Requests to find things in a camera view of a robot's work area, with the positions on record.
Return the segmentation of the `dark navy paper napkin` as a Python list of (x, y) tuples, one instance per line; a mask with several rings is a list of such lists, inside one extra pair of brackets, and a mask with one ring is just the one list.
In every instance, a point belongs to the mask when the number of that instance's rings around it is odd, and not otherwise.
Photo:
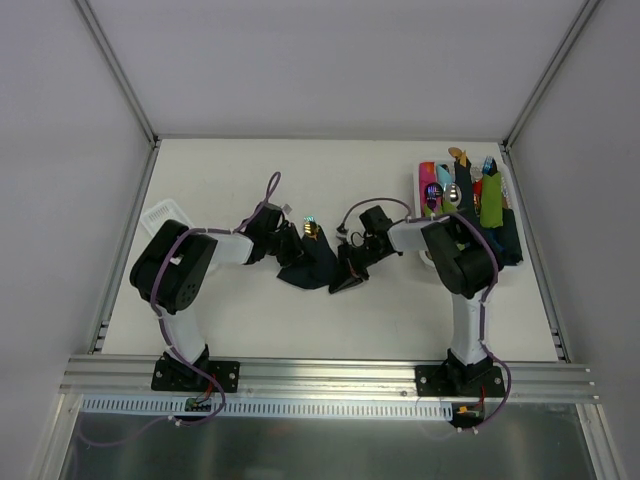
[(303, 290), (316, 290), (330, 284), (338, 260), (322, 227), (319, 227), (317, 240), (307, 238), (303, 233), (304, 257), (294, 265), (282, 268), (277, 275), (279, 280)]

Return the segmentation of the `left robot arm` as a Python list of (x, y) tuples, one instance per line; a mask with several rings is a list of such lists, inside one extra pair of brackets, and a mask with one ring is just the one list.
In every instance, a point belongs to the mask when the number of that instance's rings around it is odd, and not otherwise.
[(209, 360), (192, 304), (212, 266), (253, 265), (272, 256), (282, 267), (307, 258), (295, 225), (282, 208), (257, 207), (236, 232), (191, 228), (167, 219), (134, 263), (129, 282), (159, 321), (166, 349), (157, 361), (154, 390), (196, 391), (219, 370)]

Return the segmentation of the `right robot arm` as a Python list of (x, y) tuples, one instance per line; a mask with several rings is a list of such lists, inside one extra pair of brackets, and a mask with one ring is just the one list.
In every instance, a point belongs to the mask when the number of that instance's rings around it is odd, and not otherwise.
[(417, 377), (421, 395), (429, 390), (455, 396), (487, 392), (494, 360), (487, 345), (487, 300), (503, 268), (499, 252), (468, 216), (453, 212), (435, 219), (392, 221), (375, 205), (359, 219), (363, 240), (342, 240), (337, 270), (329, 284), (336, 294), (369, 279), (368, 268), (394, 254), (427, 252), (441, 283), (452, 295), (453, 337), (433, 374)]

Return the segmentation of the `pink napkin roll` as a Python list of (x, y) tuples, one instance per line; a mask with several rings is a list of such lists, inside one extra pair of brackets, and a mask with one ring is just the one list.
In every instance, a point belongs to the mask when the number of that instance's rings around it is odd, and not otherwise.
[(418, 186), (420, 194), (420, 202), (426, 203), (426, 189), (431, 183), (437, 181), (435, 163), (434, 162), (421, 162), (418, 167)]

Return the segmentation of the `dark navy napkin roll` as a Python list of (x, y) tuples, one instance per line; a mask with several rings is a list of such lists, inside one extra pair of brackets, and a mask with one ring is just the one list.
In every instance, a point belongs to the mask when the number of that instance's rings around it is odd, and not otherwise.
[(462, 164), (459, 161), (454, 163), (455, 183), (461, 192), (461, 201), (458, 206), (460, 210), (474, 213), (474, 191), (471, 177), (471, 164)]

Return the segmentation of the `tall green napkin roll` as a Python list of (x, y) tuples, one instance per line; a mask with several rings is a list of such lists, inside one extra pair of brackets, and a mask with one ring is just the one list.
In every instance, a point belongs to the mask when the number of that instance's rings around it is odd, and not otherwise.
[(483, 228), (493, 229), (502, 226), (502, 175), (483, 175), (480, 223)]

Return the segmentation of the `black napkin roll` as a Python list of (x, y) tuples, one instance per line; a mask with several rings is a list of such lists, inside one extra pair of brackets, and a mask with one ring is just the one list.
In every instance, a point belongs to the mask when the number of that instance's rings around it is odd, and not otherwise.
[(502, 210), (503, 224), (497, 229), (498, 243), (503, 248), (504, 264), (516, 266), (523, 260), (515, 214), (511, 209)]

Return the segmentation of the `iridescent spoon in bin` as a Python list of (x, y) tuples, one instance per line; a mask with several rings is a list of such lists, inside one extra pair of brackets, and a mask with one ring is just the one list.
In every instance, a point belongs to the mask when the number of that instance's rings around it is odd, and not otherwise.
[(425, 187), (424, 193), (427, 204), (436, 204), (443, 196), (443, 188), (438, 182), (431, 182)]

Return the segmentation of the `silver spoon in bin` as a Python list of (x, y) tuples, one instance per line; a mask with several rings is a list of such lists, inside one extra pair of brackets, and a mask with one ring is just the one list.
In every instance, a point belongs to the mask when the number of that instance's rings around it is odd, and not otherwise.
[(462, 201), (462, 192), (459, 186), (455, 183), (447, 184), (444, 189), (443, 200), (457, 208)]

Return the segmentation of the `large white storage bin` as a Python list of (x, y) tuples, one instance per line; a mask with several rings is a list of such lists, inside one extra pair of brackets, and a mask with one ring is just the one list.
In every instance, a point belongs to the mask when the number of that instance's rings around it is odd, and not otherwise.
[(523, 248), (518, 231), (516, 204), (511, 200), (510, 172), (508, 168), (487, 156), (480, 163), (467, 161), (468, 173), (463, 184), (457, 178), (462, 167), (457, 160), (422, 161), (413, 172), (414, 204), (418, 217), (429, 218), (453, 209), (442, 197), (435, 200), (435, 208), (428, 206), (428, 186), (438, 183), (443, 189), (456, 183), (461, 193), (471, 193), (474, 211), (480, 225), (497, 243), (506, 266), (523, 261)]

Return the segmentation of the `blue fork in bin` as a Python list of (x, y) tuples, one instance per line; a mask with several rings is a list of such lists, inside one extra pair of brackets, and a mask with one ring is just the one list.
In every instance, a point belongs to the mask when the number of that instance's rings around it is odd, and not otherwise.
[(486, 176), (493, 176), (497, 172), (498, 167), (495, 158), (492, 156), (486, 156), (482, 166), (482, 174)]

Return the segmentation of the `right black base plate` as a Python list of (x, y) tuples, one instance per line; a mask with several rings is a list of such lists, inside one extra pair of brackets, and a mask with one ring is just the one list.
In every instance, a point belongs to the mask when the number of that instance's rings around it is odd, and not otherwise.
[(471, 380), (464, 380), (461, 372), (449, 364), (418, 365), (414, 374), (419, 397), (503, 398), (506, 393), (507, 384), (497, 366)]

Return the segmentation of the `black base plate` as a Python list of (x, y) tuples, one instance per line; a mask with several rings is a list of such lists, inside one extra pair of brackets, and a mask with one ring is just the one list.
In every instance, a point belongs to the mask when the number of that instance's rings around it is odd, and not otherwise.
[[(240, 379), (239, 362), (202, 358), (196, 363), (196, 368), (216, 380), (225, 393), (237, 392)], [(171, 356), (163, 355), (154, 365), (152, 391), (203, 393), (209, 385), (209, 380)]]
[(464, 380), (461, 372), (449, 364), (418, 365), (414, 374), (419, 397), (503, 398), (506, 393), (507, 384), (497, 366), (471, 380)]

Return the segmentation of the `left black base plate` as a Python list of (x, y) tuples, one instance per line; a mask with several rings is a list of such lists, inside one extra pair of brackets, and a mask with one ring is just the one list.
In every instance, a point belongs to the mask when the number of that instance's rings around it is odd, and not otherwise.
[[(239, 362), (202, 358), (196, 363), (196, 368), (216, 380), (225, 393), (237, 392), (240, 379)], [(171, 356), (163, 355), (154, 365), (152, 391), (203, 393), (209, 385), (209, 380)]]

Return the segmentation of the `aluminium mounting rail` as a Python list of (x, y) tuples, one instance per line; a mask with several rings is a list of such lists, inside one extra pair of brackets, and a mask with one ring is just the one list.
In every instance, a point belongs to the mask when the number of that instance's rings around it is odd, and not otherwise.
[[(76, 394), (147, 394), (157, 358), (148, 355), (74, 355), (59, 391)], [(248, 398), (414, 400), (416, 361), (242, 358), (237, 395)], [(561, 362), (509, 365), (509, 400), (522, 403), (598, 404), (591, 369)]]

